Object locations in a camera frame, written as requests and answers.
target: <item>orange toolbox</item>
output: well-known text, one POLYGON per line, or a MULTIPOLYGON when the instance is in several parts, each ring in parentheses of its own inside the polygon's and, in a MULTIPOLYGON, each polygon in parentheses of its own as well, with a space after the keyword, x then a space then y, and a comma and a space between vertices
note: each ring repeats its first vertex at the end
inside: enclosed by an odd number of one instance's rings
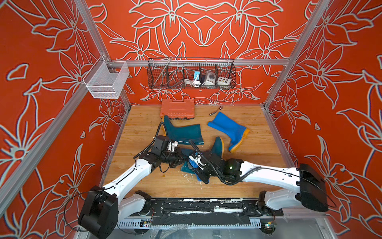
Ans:
POLYGON ((195 101, 193 99, 163 99, 160 117, 167 115, 170 119, 195 118, 195 101))

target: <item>blue rain boot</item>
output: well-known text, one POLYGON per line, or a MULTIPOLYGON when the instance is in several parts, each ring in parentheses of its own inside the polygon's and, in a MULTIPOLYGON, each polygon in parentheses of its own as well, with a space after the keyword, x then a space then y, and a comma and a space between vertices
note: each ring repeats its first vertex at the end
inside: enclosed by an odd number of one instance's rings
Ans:
POLYGON ((221 112, 217 114, 213 121, 208 122, 208 126, 227 134, 231 138, 230 147, 228 148, 230 152, 234 152, 249 133, 249 129, 239 125, 221 112))
POLYGON ((181 145, 190 145, 189 140, 193 140, 196 145, 204 144, 200 124, 175 127, 170 122, 168 116, 163 116, 163 122, 167 129, 167 137, 178 142, 181 145))
MULTIPOLYGON (((182 148, 182 154, 186 155, 186 156, 189 156, 191 153, 192 153, 193 150, 191 149, 187 149, 187 148, 182 148)), ((211 152, 215 153, 217 156, 219 157, 223 157, 223 153, 224 153, 224 142, 223 142, 223 139, 221 137, 216 137, 215 138, 215 143, 214 145, 212 146, 212 149, 211 149, 211 152)), ((194 161, 187 161, 183 164, 182 168, 180 169, 180 171, 182 172, 188 172, 190 174, 195 174, 188 166, 188 164, 191 165, 191 167, 198 167, 198 165, 194 162, 194 161)), ((201 181, 200 178, 196 175, 196 178, 198 181, 201 181)))

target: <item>wire basket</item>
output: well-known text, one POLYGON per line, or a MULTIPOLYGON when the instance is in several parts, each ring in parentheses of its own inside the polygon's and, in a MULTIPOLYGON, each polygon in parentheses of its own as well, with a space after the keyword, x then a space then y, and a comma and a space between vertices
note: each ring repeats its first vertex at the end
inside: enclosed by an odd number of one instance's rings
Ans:
POLYGON ((233 61, 234 59, 151 58, 147 68, 148 84, 151 89, 231 89, 236 86, 233 61), (198 87, 187 84, 185 79, 193 80, 195 71, 200 72, 202 80, 208 77, 208 72, 212 72, 215 74, 215 83, 198 87), (224 81, 220 83, 219 77, 229 80, 225 80, 223 85, 224 81))
POLYGON ((91 80, 85 84, 93 98, 118 99, 129 73, 126 62, 119 72, 110 72, 106 63, 102 62, 91 80))

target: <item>white wire basket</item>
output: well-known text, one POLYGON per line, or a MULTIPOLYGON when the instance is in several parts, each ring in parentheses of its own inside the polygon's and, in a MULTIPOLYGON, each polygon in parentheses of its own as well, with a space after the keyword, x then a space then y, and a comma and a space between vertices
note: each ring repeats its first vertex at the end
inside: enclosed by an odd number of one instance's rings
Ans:
POLYGON ((94 76, 86 83, 86 87, 96 99, 118 99, 129 76, 129 68, 125 62, 120 72, 110 72, 102 62, 94 76))

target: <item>black cable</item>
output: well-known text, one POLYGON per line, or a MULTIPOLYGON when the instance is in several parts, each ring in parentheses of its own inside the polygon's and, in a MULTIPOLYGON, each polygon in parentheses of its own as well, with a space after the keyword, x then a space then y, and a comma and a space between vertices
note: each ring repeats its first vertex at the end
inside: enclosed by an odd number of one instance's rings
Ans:
MULTIPOLYGON (((166 154, 164 152, 161 152, 162 155, 165 156, 165 162, 167 162, 168 158, 170 157, 170 153, 166 156, 166 154)), ((162 171, 162 167, 159 165, 159 170, 162 172, 162 173, 165 173, 167 172, 167 170, 169 170, 170 168, 170 164, 168 164, 168 168, 165 170, 165 171, 162 171)))
POLYGON ((255 168, 249 170, 247 173, 245 173, 243 176, 241 176, 241 177, 240 177, 239 179, 237 179, 236 181, 234 181, 234 182, 226 182, 226 181, 222 178, 222 176, 217 172, 217 170, 213 167, 212 163, 211 163, 206 157, 204 157, 204 155, 200 152, 200 150, 199 150, 199 148, 196 146, 196 144, 195 144, 192 140, 189 140, 189 142, 190 142, 190 145, 194 148, 194 150, 195 150, 198 154, 200 154, 200 156, 203 157, 204 160, 205 160, 209 165, 211 165, 211 168, 214 170, 214 172, 216 173, 216 175, 217 175, 217 177, 219 178, 219 180, 220 180, 222 183, 226 184, 226 185, 235 185, 235 184, 241 182, 241 181, 242 181, 243 179, 245 179, 246 177, 248 177, 248 176, 249 176, 251 173, 253 173, 254 171, 258 171, 258 170, 260 170, 260 169, 269 169, 269 170, 273 170, 273 171, 277 171, 277 172, 282 172, 282 173, 285 173, 285 174, 289 174, 289 175, 292 175, 292 176, 295 176, 295 177, 304 179, 305 181, 311 183, 312 185, 314 185, 315 187, 317 187, 319 190, 321 190, 321 191, 323 192, 323 194, 325 194, 325 196, 326 196, 327 198, 329 198, 330 201, 332 201, 332 203, 334 204, 334 206, 332 206, 332 205, 328 205, 328 204, 327 204, 328 207, 331 207, 331 208, 336 208, 336 207, 337 207, 337 204, 333 201, 333 199, 332 199, 331 197, 329 197, 329 195, 326 194, 326 193, 324 192, 324 190, 322 190, 319 186, 315 185, 313 182, 311 182, 311 181, 309 181, 309 180, 307 180, 307 179, 305 179, 305 178, 303 178, 303 177, 294 175, 294 174, 292 174, 292 173, 283 172, 283 171, 281 171, 281 170, 277 170, 277 169, 271 169, 271 168, 268 168, 268 167, 255 167, 255 168))
POLYGON ((134 158, 134 161, 135 161, 135 167, 137 167, 137 159, 134 158))
POLYGON ((147 151, 148 148, 150 148, 150 146, 154 143, 155 139, 158 137, 159 130, 160 130, 160 127, 161 127, 162 125, 163 125, 163 128, 164 128, 164 130, 165 130, 166 135, 168 135, 168 133, 167 133, 167 128, 166 128, 166 126, 165 126, 165 123, 160 122, 159 125, 158 125, 157 132, 155 133, 155 137, 154 137, 154 139, 151 141, 151 143, 150 143, 144 150, 142 150, 142 151, 139 152, 136 156, 134 156, 134 159, 136 159, 136 158, 137 158, 139 155, 141 155, 144 151, 147 151))
POLYGON ((334 204, 334 206, 332 206, 332 205, 328 205, 328 204, 327 204, 328 207, 331 207, 331 208, 336 208, 336 207, 337 207, 337 204, 333 201, 333 199, 331 199, 331 197, 329 197, 329 195, 327 195, 327 194, 324 192, 324 190, 322 190, 319 186, 315 185, 313 182, 311 182, 311 181, 309 181, 309 180, 307 180, 307 179, 305 179, 305 178, 303 178, 303 177, 300 177, 300 176, 294 175, 294 174, 292 174, 292 173, 289 173, 289 172, 283 172, 283 171, 281 171, 281 170, 271 169, 271 168, 268 168, 268 167, 261 167, 261 168, 262 168, 262 169, 269 169, 269 170, 273 170, 273 171, 277 171, 277 172, 282 172, 282 173, 285 173, 285 174, 289 174, 289 175, 292 175, 292 176, 295 176, 295 177, 299 177, 299 178, 301 178, 301 179, 304 179, 305 181, 311 183, 312 185, 314 185, 315 187, 317 187, 319 190, 321 190, 322 193, 325 194, 325 196, 326 196, 327 198, 329 198, 329 199, 332 201, 332 203, 334 204))
POLYGON ((69 223, 68 223, 68 221, 66 220, 66 207, 67 207, 68 203, 70 202, 70 200, 72 200, 73 198, 78 197, 78 196, 80 196, 81 194, 84 194, 84 193, 89 193, 89 192, 101 192, 101 191, 105 191, 105 190, 107 190, 107 189, 81 192, 81 193, 79 193, 79 194, 77 194, 77 195, 72 196, 72 197, 65 203, 65 206, 64 206, 64 213, 63 213, 63 218, 64 218, 64 222, 68 225, 68 227, 70 227, 70 229, 72 229, 72 230, 74 230, 74 231, 80 231, 80 232, 87 232, 87 231, 88 231, 88 230, 79 230, 79 229, 75 229, 75 228, 73 228, 72 226, 70 226, 69 223))
POLYGON ((116 185, 118 185, 118 183, 120 183, 123 179, 127 178, 132 172, 134 172, 137 168, 134 168, 131 172, 129 172, 128 175, 124 176, 121 180, 119 180, 118 182, 115 183, 115 185, 113 187, 115 187, 116 185))
MULTIPOLYGON (((150 222, 151 222, 151 224, 152 224, 152 218, 154 217, 155 210, 154 210, 153 207, 151 208, 151 210, 152 210, 152 215, 151 215, 151 218, 150 218, 150 222)), ((131 233, 131 232, 124 231, 122 228, 120 228, 120 227, 118 226, 118 223, 117 223, 117 227, 118 227, 121 231, 123 231, 124 233, 131 234, 131 235, 141 235, 140 233, 131 233)))
POLYGON ((239 179, 237 179, 236 181, 234 182, 226 182, 227 178, 223 178, 222 175, 220 175, 218 173, 218 171, 214 168, 213 164, 206 158, 204 157, 204 155, 200 152, 198 146, 196 146, 196 144, 192 141, 192 140, 189 140, 190 142, 190 145, 194 148, 194 150, 202 157, 204 158, 204 160, 211 166, 211 168, 213 169, 214 173, 216 174, 216 176, 219 178, 219 180, 226 184, 226 185, 229 185, 229 186, 232 186, 232 185, 235 185, 239 182, 241 182, 243 179, 245 179, 246 177, 248 177, 248 175, 250 175, 251 173, 253 173, 254 171, 258 171, 260 170, 259 167, 255 167, 251 170, 249 170, 246 174, 244 174, 243 176, 241 176, 239 179))
POLYGON ((168 168, 165 170, 165 171, 162 171, 162 168, 161 168, 161 166, 159 165, 159 170, 162 172, 162 173, 165 173, 165 172, 167 172, 167 170, 170 168, 170 165, 168 166, 168 168))
POLYGON ((271 235, 275 232, 276 230, 276 217, 275 217, 275 211, 272 212, 272 232, 271 235))

